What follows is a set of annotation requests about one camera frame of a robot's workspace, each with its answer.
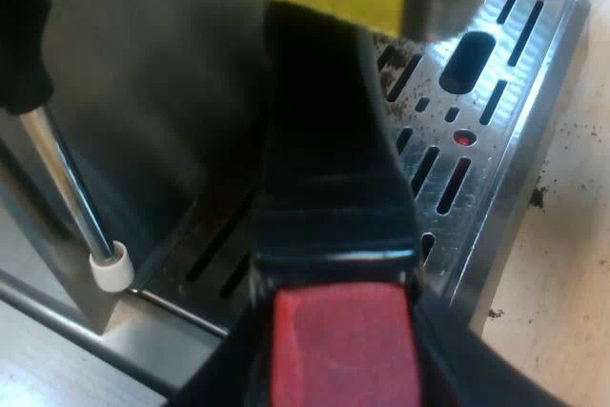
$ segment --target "white rubber cap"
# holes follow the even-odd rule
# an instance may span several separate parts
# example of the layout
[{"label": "white rubber cap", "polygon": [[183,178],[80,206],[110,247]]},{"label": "white rubber cap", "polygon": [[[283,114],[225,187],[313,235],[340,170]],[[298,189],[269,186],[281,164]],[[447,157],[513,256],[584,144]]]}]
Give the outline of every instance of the white rubber cap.
[{"label": "white rubber cap", "polygon": [[114,253],[118,259],[112,264],[99,265],[89,255],[89,263],[95,283],[106,293],[118,293],[126,290],[133,281],[133,264],[127,253],[127,248],[121,242],[114,240]]}]

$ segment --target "stainless steel grate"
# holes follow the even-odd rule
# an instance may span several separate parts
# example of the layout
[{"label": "stainless steel grate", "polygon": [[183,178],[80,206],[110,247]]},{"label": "stainless steel grate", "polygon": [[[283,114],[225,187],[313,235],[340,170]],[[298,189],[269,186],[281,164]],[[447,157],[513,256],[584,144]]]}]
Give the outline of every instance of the stainless steel grate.
[{"label": "stainless steel grate", "polygon": [[[451,40],[376,37],[428,281],[465,320],[480,320],[491,301],[587,12],[580,0],[485,0]],[[238,210],[188,232],[142,292],[219,334],[248,296],[247,193],[243,184],[232,193]]]}]

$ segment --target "drip tray grate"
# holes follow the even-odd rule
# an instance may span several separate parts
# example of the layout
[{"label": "drip tray grate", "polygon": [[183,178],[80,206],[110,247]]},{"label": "drip tray grate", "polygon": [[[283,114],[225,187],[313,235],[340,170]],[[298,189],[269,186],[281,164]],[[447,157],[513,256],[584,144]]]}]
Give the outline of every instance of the drip tray grate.
[{"label": "drip tray grate", "polygon": [[[459,37],[375,37],[427,280],[475,329],[534,187],[587,13],[583,0],[485,0]],[[232,190],[234,209],[187,233],[142,290],[219,334],[248,300],[248,183]]]}]

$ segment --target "metal rod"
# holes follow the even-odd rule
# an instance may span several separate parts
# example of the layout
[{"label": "metal rod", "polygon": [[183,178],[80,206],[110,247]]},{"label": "metal rod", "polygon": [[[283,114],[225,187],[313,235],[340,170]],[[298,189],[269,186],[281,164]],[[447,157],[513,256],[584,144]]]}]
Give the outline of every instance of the metal rod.
[{"label": "metal rod", "polygon": [[85,238],[93,259],[98,264],[114,260],[113,243],[107,236],[89,191],[55,126],[51,113],[42,106],[22,114],[20,119]]}]

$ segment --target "slot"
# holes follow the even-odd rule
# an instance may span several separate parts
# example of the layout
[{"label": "slot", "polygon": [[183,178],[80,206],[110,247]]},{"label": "slot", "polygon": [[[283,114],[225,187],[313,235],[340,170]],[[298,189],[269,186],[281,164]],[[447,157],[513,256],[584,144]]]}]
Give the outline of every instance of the slot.
[{"label": "slot", "polygon": [[459,108],[452,107],[451,109],[449,109],[447,111],[447,114],[445,114],[445,121],[447,121],[448,123],[453,123],[456,120],[456,118],[458,117],[458,113],[459,113]]},{"label": "slot", "polygon": [[445,188],[445,192],[442,194],[440,201],[438,202],[437,212],[439,214],[448,214],[451,210],[451,206],[458,195],[459,188],[461,187],[464,177],[470,168],[470,158],[462,157],[454,169],[451,175],[449,183]]},{"label": "slot", "polygon": [[499,80],[497,82],[496,87],[494,88],[494,91],[492,92],[492,95],[489,97],[489,101],[487,102],[487,105],[485,106],[485,110],[483,110],[483,113],[480,116],[479,122],[483,126],[487,126],[491,122],[492,117],[494,116],[494,113],[496,112],[496,107],[498,106],[498,102],[499,102],[500,98],[502,97],[502,95],[504,94],[506,85],[508,85],[508,82],[506,80]]},{"label": "slot", "polygon": [[231,295],[233,294],[233,292],[235,291],[237,286],[239,286],[239,283],[241,282],[241,280],[243,280],[243,278],[248,273],[249,267],[250,267],[250,254],[246,254],[241,259],[241,261],[239,261],[239,264],[237,264],[237,267],[235,267],[235,269],[231,272],[231,274],[229,275],[229,278],[227,278],[227,281],[225,281],[225,284],[222,285],[222,288],[220,288],[220,292],[218,293],[220,298],[227,299],[227,298],[231,297]]},{"label": "slot", "polygon": [[517,0],[506,1],[506,3],[504,4],[504,8],[502,8],[502,11],[499,13],[498,19],[496,20],[498,24],[504,24],[506,22],[506,18],[508,18],[508,15],[513,9],[513,6],[515,5],[516,1]]},{"label": "slot", "polygon": [[430,99],[428,97],[421,97],[417,101],[416,112],[423,112],[428,108],[428,104],[430,103]]},{"label": "slot", "polygon": [[465,33],[438,80],[439,85],[451,94],[466,94],[473,90],[496,39],[487,32]]},{"label": "slot", "polygon": [[541,0],[537,0],[536,4],[532,8],[532,12],[530,13],[530,17],[527,18],[527,22],[523,27],[523,31],[521,31],[521,35],[518,37],[517,44],[511,53],[511,57],[508,58],[508,65],[514,67],[517,65],[523,50],[525,49],[525,45],[527,44],[527,40],[530,38],[532,34],[532,30],[538,21],[538,17],[540,16],[540,12],[542,11],[542,6],[544,2]]},{"label": "slot", "polygon": [[394,84],[394,87],[388,94],[388,102],[396,102],[396,100],[398,99],[398,95],[400,94],[402,89],[407,84],[407,81],[409,81],[409,78],[411,78],[411,75],[415,71],[417,64],[419,64],[420,60],[421,60],[421,54],[414,54],[411,56],[411,59],[409,60],[407,67],[404,68],[404,71],[402,71],[402,73],[400,74],[400,77]]},{"label": "slot", "polygon": [[205,271],[215,254],[218,253],[218,250],[220,250],[220,248],[224,245],[231,233],[237,227],[237,224],[239,224],[241,219],[250,209],[253,197],[254,192],[249,193],[241,202],[241,205],[239,205],[239,207],[233,212],[227,222],[216,233],[210,244],[206,247],[201,256],[195,261],[188,271],[186,276],[187,281],[196,281],[201,276],[203,271]]},{"label": "slot", "polygon": [[396,48],[394,48],[392,45],[388,45],[385,50],[383,51],[383,53],[379,56],[379,58],[377,59],[377,69],[380,71],[381,69],[383,69],[383,67],[388,63],[388,61],[390,60],[390,56],[392,54],[394,54],[394,51],[396,51]]},{"label": "slot", "polygon": [[432,247],[435,246],[436,241],[437,238],[433,234],[426,233],[421,236],[421,255],[424,261],[428,259],[428,255],[432,251]]},{"label": "slot", "polygon": [[426,181],[428,173],[430,173],[432,166],[437,160],[439,151],[440,150],[438,149],[438,147],[430,147],[426,154],[423,156],[421,162],[419,163],[417,172],[413,177],[413,180],[411,180],[411,190],[413,191],[414,197],[417,197],[421,186],[423,185],[424,181]]},{"label": "slot", "polygon": [[413,129],[411,128],[403,128],[402,131],[400,131],[400,135],[396,139],[396,149],[398,150],[398,154],[401,154],[404,147],[407,146],[411,135],[413,135]]}]

